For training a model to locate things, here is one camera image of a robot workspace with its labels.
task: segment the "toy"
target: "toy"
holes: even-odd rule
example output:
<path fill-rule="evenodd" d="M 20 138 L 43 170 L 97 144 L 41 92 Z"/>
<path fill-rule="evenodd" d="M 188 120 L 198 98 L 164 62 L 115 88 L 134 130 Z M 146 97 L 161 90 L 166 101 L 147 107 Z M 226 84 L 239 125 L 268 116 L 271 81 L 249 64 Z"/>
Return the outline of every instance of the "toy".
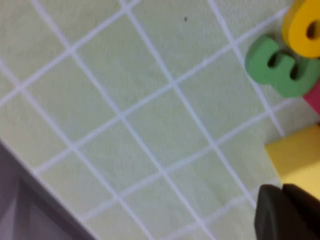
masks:
<path fill-rule="evenodd" d="M 282 183 L 296 184 L 320 199 L 320 126 L 267 144 L 269 155 Z"/>
<path fill-rule="evenodd" d="M 310 37 L 312 24 L 314 34 Z M 301 56 L 320 57 L 320 0 L 296 0 L 284 17 L 282 37 Z"/>
<path fill-rule="evenodd" d="M 303 98 L 320 115 L 320 79 Z"/>
<path fill-rule="evenodd" d="M 298 73 L 291 72 L 296 60 L 281 52 L 279 44 L 271 37 L 260 37 L 249 49 L 245 68 L 252 79 L 271 85 L 283 97 L 294 98 L 307 94 L 320 77 L 320 60 L 303 58 L 298 64 Z"/>

